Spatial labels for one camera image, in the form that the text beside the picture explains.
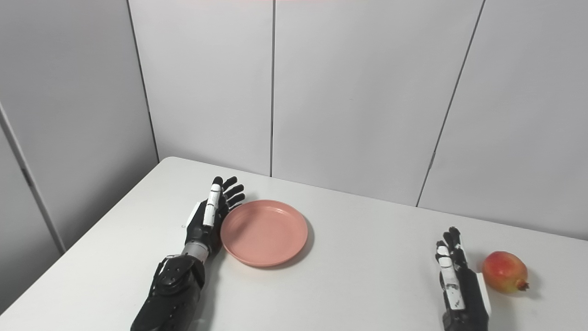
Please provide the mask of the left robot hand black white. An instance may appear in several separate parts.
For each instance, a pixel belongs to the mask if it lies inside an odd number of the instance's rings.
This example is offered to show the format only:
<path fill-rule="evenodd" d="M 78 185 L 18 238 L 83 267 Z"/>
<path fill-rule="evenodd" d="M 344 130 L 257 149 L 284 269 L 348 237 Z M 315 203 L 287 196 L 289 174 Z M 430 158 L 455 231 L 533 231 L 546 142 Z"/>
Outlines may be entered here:
<path fill-rule="evenodd" d="M 215 177 L 207 199 L 195 206 L 187 224 L 187 236 L 182 255 L 201 262 L 218 254 L 222 247 L 221 227 L 227 215 L 240 206 L 245 195 L 237 177 L 227 180 Z"/>

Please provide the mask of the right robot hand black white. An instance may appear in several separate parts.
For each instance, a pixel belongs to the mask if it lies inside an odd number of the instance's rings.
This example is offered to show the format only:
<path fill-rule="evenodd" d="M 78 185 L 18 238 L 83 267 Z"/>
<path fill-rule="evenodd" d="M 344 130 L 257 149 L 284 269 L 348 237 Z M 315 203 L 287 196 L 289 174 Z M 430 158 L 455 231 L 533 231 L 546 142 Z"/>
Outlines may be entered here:
<path fill-rule="evenodd" d="M 487 331 L 491 304 L 484 277 L 469 268 L 461 233 L 450 227 L 436 243 L 435 259 L 440 267 L 446 331 Z"/>

